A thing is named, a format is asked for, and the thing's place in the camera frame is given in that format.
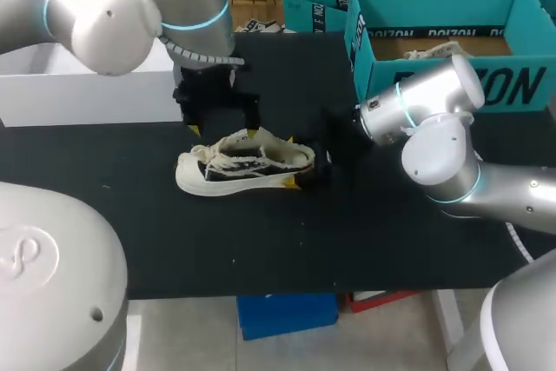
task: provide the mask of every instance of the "robotic arm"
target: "robotic arm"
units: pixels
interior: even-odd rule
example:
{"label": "robotic arm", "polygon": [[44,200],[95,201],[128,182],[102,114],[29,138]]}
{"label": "robotic arm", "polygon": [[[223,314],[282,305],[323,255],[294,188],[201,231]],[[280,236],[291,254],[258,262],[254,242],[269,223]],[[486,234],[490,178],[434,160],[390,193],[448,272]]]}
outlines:
{"label": "robotic arm", "polygon": [[475,153],[471,112],[484,102],[473,67],[452,56],[367,100],[357,113],[379,145],[410,135],[403,168],[448,215],[556,234],[556,169],[491,164]]}
{"label": "robotic arm", "polygon": [[60,43],[98,74],[134,70],[160,37],[174,63],[242,65],[228,0],[0,0],[0,54]]}

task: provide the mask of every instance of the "white box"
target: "white box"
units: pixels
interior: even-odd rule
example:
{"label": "white box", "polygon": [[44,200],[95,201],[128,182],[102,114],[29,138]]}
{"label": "white box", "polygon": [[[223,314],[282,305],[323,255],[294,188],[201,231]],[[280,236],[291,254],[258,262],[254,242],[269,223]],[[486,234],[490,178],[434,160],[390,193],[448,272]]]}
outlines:
{"label": "white box", "polygon": [[180,122],[173,63],[155,40],[125,76],[99,76],[64,47],[43,44],[0,56],[0,119],[6,127]]}

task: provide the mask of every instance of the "tiled floor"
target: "tiled floor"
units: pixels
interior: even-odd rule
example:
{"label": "tiled floor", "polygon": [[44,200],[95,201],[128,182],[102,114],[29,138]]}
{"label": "tiled floor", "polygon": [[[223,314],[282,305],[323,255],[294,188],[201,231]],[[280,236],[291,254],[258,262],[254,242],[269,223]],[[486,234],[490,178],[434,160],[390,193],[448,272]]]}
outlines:
{"label": "tiled floor", "polygon": [[124,371],[446,370],[429,294],[342,313],[332,327],[249,342],[234,297],[133,301],[129,326]]}

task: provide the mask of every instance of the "white rubber sole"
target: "white rubber sole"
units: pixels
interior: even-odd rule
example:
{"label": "white rubber sole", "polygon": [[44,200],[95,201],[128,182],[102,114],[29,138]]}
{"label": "white rubber sole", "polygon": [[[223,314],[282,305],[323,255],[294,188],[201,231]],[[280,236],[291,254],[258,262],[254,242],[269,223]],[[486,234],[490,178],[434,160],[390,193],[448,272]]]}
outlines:
{"label": "white rubber sole", "polygon": [[199,170],[199,160],[189,153],[183,153],[178,158],[175,169],[175,182],[178,187],[191,195],[204,195],[218,197],[220,195],[233,195],[251,189],[285,189],[284,182],[294,173],[276,174],[257,178],[241,180],[228,180],[226,182],[207,182]]}

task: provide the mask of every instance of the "cable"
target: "cable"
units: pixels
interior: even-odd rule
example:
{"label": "cable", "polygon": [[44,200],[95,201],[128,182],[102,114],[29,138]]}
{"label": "cable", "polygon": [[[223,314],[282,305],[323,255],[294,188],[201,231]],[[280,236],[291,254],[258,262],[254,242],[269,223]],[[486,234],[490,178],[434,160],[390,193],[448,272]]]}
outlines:
{"label": "cable", "polygon": [[[475,156],[479,161],[483,161],[477,151],[475,151]],[[531,254],[529,254],[529,251],[527,251],[527,248],[525,248],[525,245],[518,236],[518,233],[515,231],[515,227],[511,223],[506,222],[506,228],[510,236],[512,237],[513,243],[515,243],[515,246],[526,259],[527,263],[531,264],[533,261],[535,261]]]}
{"label": "cable", "polygon": [[235,58],[233,56],[204,56],[203,54],[197,54],[195,52],[184,50],[175,43],[171,42],[167,37],[160,36],[160,41],[166,46],[168,51],[176,53],[178,56],[187,58],[188,60],[198,61],[201,63],[211,63],[211,64],[230,64],[230,65],[244,65],[245,60],[243,58]]}

